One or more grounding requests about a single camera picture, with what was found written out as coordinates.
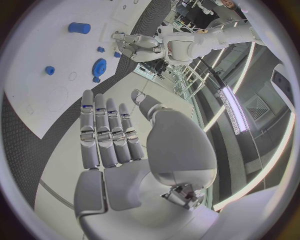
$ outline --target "blue object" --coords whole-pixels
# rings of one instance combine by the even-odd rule
[[[100,46],[99,46],[99,47],[97,48],[97,51],[100,52],[100,53],[104,53],[104,52],[105,52],[105,49],[104,49],[104,47],[100,47]]]
[[[121,57],[121,54],[117,51],[114,52],[114,55],[113,55],[115,58],[120,58]]]
[[[47,66],[45,71],[48,75],[52,75],[55,72],[55,68],[53,66]]]
[[[91,25],[87,23],[72,22],[68,27],[70,33],[88,34],[90,30]]]
[[[99,58],[92,66],[91,73],[95,77],[100,77],[106,71],[107,62],[103,58]]]
[[[100,83],[101,79],[99,77],[97,77],[97,76],[94,76],[93,79],[92,79],[92,81],[94,83],[98,84],[98,83]]]

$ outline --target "robotic hand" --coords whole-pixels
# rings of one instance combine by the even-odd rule
[[[247,23],[229,28],[209,28],[201,33],[173,32],[172,26],[160,26],[159,43],[154,37],[114,33],[119,50],[135,62],[164,58],[172,65],[188,65],[211,50],[227,48],[229,44],[256,42],[265,45],[253,27]]]
[[[157,219],[165,221],[163,229],[176,227],[170,222],[175,216],[190,221],[193,214],[187,209],[201,203],[197,191],[208,188],[217,175],[214,149],[190,118],[138,90],[131,98],[152,125],[146,144],[148,159],[142,159],[143,150],[124,103],[118,113],[111,98],[105,103],[104,96],[97,94],[94,99],[91,90],[82,96],[81,153],[83,166],[89,170],[78,179],[74,210],[89,239],[115,239],[104,229],[118,224],[125,234],[136,225],[139,231],[154,231],[151,225]],[[97,152],[103,172],[97,168]]]

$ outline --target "air vent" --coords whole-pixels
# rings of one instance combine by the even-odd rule
[[[247,101],[244,104],[244,106],[247,109],[247,111],[251,114],[254,121],[257,121],[268,111],[270,111],[268,105],[258,95],[253,96],[249,101]]]

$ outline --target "robotic arm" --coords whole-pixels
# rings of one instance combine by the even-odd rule
[[[217,175],[216,155],[206,134],[181,112],[134,90],[133,102],[152,125],[148,159],[142,159],[143,150],[125,104],[117,111],[113,99],[105,104],[102,94],[93,98],[91,90],[83,93],[80,140],[83,166],[88,170],[81,173],[74,196],[75,215],[87,237],[108,239],[99,226],[110,228],[122,219],[127,222],[124,227],[134,228],[138,216],[156,217],[146,210],[149,208],[162,216],[193,218],[192,213],[182,211],[201,203],[203,195],[198,190],[208,188]],[[103,172],[98,169],[97,145]],[[128,239],[139,238],[130,235]]]
[[[203,57],[211,50],[227,48],[229,44],[256,42],[265,45],[247,23],[225,29],[211,28],[206,33],[173,32],[170,26],[160,26],[159,43],[154,37],[114,33],[120,51],[135,62],[148,62],[164,58],[172,65],[187,65],[197,57]]]

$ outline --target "robot finger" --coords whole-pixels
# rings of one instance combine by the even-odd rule
[[[118,162],[110,131],[108,111],[106,109],[105,98],[100,93],[95,97],[95,121],[102,164],[105,168],[115,167]]]
[[[106,101],[106,108],[108,114],[108,122],[110,132],[112,134],[112,142],[116,153],[117,161],[120,164],[127,163],[131,160],[127,144],[127,135],[123,132],[121,120],[116,104],[112,98]]]
[[[85,169],[93,169],[99,166],[94,128],[94,94],[91,90],[85,90],[82,95],[80,108],[80,145],[83,167]]]
[[[142,145],[139,141],[137,131],[133,127],[129,111],[124,103],[121,103],[119,105],[119,113],[121,117],[123,131],[127,136],[127,144],[132,160],[140,160],[145,155],[142,149]]]

